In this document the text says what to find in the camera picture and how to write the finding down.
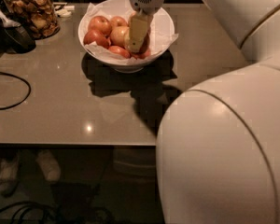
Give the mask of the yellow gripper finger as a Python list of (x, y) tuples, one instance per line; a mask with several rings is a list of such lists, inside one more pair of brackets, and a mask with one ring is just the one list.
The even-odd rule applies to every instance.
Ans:
[(153, 17), (143, 10), (137, 11), (129, 18), (129, 34), (134, 41), (143, 42), (146, 35), (150, 34), (150, 25)]

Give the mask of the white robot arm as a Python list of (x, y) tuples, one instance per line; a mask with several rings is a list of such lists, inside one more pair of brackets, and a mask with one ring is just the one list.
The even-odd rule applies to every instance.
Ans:
[(248, 65), (183, 92), (156, 164), (165, 224), (280, 224), (280, 0), (202, 0)]

